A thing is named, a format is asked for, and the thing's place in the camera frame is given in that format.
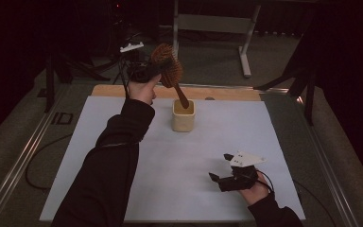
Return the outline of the wooden hairbrush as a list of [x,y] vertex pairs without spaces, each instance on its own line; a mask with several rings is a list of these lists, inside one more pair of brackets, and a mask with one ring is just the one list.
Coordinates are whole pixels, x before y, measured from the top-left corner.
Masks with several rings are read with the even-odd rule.
[[179,86],[183,69],[179,60],[175,57],[173,47],[170,44],[159,44],[151,53],[150,61],[162,61],[170,58],[173,61],[173,68],[162,73],[161,83],[166,88],[174,88],[183,108],[189,106],[188,99]]

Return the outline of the white table mat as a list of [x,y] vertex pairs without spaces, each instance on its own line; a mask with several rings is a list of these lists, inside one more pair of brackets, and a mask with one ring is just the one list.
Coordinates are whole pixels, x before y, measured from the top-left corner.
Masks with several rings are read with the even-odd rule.
[[228,177],[227,153],[261,157],[257,168],[272,181],[276,200],[305,214],[285,156],[262,101],[198,100],[194,128],[171,128],[170,98],[158,98],[140,144],[125,220],[137,222],[240,222],[252,218],[236,192],[222,192],[210,176]]

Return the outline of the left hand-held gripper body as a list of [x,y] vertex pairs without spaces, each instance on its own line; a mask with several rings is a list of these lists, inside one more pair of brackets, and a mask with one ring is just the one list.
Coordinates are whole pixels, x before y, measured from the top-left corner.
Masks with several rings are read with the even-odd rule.
[[140,42],[138,44],[127,44],[119,49],[121,57],[128,64],[127,74],[129,80],[138,83],[147,83],[155,76],[160,75],[160,66],[147,60],[146,55],[141,51],[144,46]]

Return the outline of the black stand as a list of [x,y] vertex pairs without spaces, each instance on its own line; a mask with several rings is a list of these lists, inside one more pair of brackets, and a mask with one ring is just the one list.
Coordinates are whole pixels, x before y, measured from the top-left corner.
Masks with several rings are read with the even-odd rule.
[[55,84],[56,81],[60,83],[71,83],[74,76],[71,73],[72,69],[76,69],[86,75],[88,78],[95,80],[108,81],[107,78],[100,76],[92,68],[87,67],[85,64],[75,61],[63,53],[50,53],[46,54],[45,60],[45,112],[48,113],[55,104]]
[[313,39],[308,32],[305,32],[289,59],[282,75],[270,82],[254,87],[254,90],[266,91],[284,81],[294,79],[293,83],[288,88],[287,94],[291,97],[299,97],[303,91],[306,91],[306,95],[304,96],[303,114],[309,125],[313,125],[312,111],[317,66],[319,63],[318,44],[317,40]]

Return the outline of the aluminium floor rail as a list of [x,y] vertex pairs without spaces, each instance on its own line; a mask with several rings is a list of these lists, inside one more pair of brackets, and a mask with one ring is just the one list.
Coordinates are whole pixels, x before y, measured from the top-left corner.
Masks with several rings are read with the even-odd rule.
[[303,116],[304,104],[300,97],[294,97],[293,101],[295,103],[296,109],[299,112],[300,118],[304,127],[307,129],[313,146],[315,148],[315,156],[317,157],[318,163],[320,165],[320,170],[324,176],[324,179],[328,185],[331,195],[334,199],[337,210],[342,218],[343,223],[346,227],[358,227],[358,222],[350,204],[347,201],[346,195],[342,190],[340,182],[337,179],[335,171],[327,158],[327,155],[321,145],[320,139],[316,134],[313,126],[310,126],[306,118]]
[[42,141],[69,87],[62,85],[50,109],[35,90],[26,95],[0,126],[0,214]]

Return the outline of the person's right hand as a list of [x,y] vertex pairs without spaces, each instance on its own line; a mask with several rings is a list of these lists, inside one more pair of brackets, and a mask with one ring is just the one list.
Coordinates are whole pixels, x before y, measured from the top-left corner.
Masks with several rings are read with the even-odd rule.
[[254,205],[260,200],[264,199],[270,193],[269,185],[266,181],[257,180],[254,186],[249,189],[239,190],[239,194],[242,196],[248,206]]

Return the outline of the grey metal stand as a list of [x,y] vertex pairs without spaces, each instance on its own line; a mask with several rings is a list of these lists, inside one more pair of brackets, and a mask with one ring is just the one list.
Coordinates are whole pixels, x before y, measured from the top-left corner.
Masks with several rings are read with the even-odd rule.
[[243,76],[251,77],[251,68],[247,56],[249,44],[255,29],[261,6],[255,5],[250,18],[236,18],[212,15],[194,15],[179,13],[179,0],[174,0],[173,12],[173,48],[175,54],[179,54],[179,31],[209,31],[233,34],[245,34],[246,41],[238,47],[239,59],[242,66]]

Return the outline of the cream ceramic cup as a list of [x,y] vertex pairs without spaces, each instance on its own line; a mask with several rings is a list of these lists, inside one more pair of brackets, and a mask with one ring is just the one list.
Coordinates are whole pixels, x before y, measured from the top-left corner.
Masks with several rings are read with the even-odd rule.
[[195,123],[195,104],[193,100],[188,101],[189,106],[183,108],[182,103],[175,99],[172,104],[171,128],[177,132],[190,132]]

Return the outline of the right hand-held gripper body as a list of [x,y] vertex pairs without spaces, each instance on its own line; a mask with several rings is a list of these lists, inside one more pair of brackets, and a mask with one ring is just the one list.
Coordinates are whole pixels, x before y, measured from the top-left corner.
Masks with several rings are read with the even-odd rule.
[[221,178],[223,182],[218,184],[220,190],[225,192],[251,188],[258,180],[255,165],[265,161],[264,157],[238,151],[232,160],[228,161],[232,169],[232,176]]

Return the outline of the person's left hand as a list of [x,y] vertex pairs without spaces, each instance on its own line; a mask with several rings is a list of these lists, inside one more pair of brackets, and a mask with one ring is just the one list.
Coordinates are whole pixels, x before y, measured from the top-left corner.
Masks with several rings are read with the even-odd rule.
[[151,105],[153,100],[156,98],[154,88],[160,81],[161,77],[161,75],[157,75],[147,83],[131,81],[128,85],[130,99],[139,100]]

